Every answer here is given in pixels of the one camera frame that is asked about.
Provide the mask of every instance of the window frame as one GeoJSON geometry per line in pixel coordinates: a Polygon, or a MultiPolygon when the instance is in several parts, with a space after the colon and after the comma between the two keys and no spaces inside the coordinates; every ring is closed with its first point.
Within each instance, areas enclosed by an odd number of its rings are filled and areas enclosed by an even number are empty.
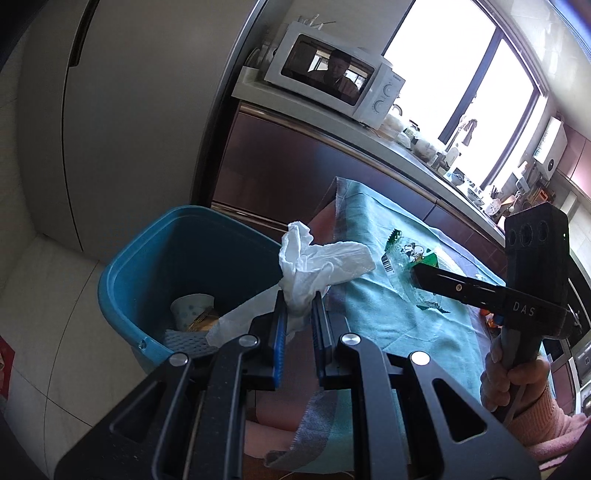
{"type": "MultiPolygon", "coordinates": [[[[452,116],[448,120],[446,126],[443,128],[443,131],[439,135],[439,140],[442,143],[447,145],[447,143],[452,138],[452,135],[454,134],[457,126],[460,123],[460,119],[462,118],[462,115],[464,115],[466,113],[468,107],[470,106],[470,104],[474,100],[474,98],[478,92],[478,89],[480,88],[480,85],[482,84],[482,81],[484,80],[484,77],[485,77],[486,73],[488,72],[488,69],[491,66],[492,60],[494,59],[496,51],[497,51],[499,45],[501,44],[502,40],[505,41],[507,46],[513,52],[513,55],[515,55],[515,57],[519,61],[519,64],[523,68],[525,74],[530,79],[531,85],[533,87],[530,99],[527,103],[527,106],[525,107],[525,111],[524,111],[523,115],[521,116],[521,119],[519,120],[519,123],[517,124],[517,127],[515,128],[515,131],[513,132],[507,145],[503,149],[501,156],[495,162],[494,166],[492,167],[491,171],[487,174],[484,181],[480,184],[480,188],[484,189],[487,185],[490,185],[494,182],[495,178],[497,177],[497,175],[499,174],[499,172],[501,171],[503,166],[509,160],[509,157],[511,156],[513,149],[517,145],[517,142],[519,141],[521,134],[524,132],[527,122],[531,118],[531,114],[534,112],[535,104],[538,101],[538,98],[540,96],[542,96],[544,93],[540,89],[540,83],[538,81],[536,81],[536,79],[532,76],[531,68],[529,68],[529,66],[525,63],[524,59],[522,58],[522,55],[520,55],[520,53],[515,48],[515,44],[514,44],[513,39],[510,38],[507,34],[505,34],[505,31],[501,28],[501,26],[499,25],[499,22],[495,19],[495,17],[490,12],[487,11],[485,6],[479,0],[471,0],[471,1],[474,4],[476,4],[476,6],[478,8],[480,8],[480,10],[492,22],[492,24],[495,26],[495,32],[493,33],[491,41],[490,41],[490,43],[489,43],[489,45],[482,57],[482,60],[480,61],[480,65],[478,65],[478,68],[476,69],[476,72],[474,73],[472,80],[470,81],[468,87],[466,88],[464,95],[460,99],[455,111],[452,113],[452,116]]],[[[388,44],[384,48],[384,51],[382,52],[382,56],[385,55],[386,52],[388,51],[390,44],[394,40],[394,37],[398,33],[398,30],[400,29],[400,27],[402,26],[402,23],[404,23],[404,21],[406,20],[406,17],[408,15],[408,13],[410,12],[411,8],[414,6],[414,4],[415,4],[415,0],[413,0],[411,2],[410,6],[407,8],[406,12],[404,13],[402,20],[400,21],[400,23],[396,27],[396,30],[394,31],[392,37],[390,38],[390,41],[388,42],[388,44]]]]}

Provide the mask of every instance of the window pane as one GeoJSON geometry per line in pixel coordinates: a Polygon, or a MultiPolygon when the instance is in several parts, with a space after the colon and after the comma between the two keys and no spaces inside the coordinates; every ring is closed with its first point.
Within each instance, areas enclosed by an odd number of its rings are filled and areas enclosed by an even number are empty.
{"type": "MultiPolygon", "coordinates": [[[[502,40],[464,117],[478,121],[472,140],[468,147],[459,145],[462,155],[453,164],[476,185],[484,181],[499,160],[533,91],[521,63],[502,40]]],[[[458,138],[463,139],[464,134],[462,132],[458,138]]]]}
{"type": "Polygon", "coordinates": [[[417,0],[384,55],[406,80],[396,104],[437,138],[491,41],[495,26],[472,0],[417,0]]]}

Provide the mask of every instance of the ribbed cuff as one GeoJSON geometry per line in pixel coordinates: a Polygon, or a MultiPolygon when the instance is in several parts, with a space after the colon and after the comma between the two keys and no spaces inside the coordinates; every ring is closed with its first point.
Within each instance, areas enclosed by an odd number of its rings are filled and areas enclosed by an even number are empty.
{"type": "Polygon", "coordinates": [[[556,402],[546,389],[542,396],[530,408],[509,424],[508,430],[522,445],[529,447],[543,441],[544,435],[552,425],[556,402]]]}

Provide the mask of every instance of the white water heater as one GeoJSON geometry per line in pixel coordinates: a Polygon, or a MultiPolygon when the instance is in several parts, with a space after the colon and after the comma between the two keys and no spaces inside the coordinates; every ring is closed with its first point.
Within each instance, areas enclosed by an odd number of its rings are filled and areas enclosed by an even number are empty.
{"type": "Polygon", "coordinates": [[[536,166],[546,180],[549,180],[554,174],[564,149],[566,149],[566,143],[563,123],[557,118],[551,117],[542,140],[534,152],[534,159],[537,160],[536,166]]]}

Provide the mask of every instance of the blue plastic bin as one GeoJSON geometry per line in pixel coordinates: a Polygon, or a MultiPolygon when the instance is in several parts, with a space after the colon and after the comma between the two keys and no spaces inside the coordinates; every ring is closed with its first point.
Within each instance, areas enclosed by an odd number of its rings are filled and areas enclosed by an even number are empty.
{"type": "Polygon", "coordinates": [[[100,309],[142,366],[155,367],[173,353],[162,345],[164,331],[175,328],[173,300],[209,293],[218,313],[229,312],[279,282],[279,248],[270,238],[208,208],[175,208],[105,268],[100,309]]]}

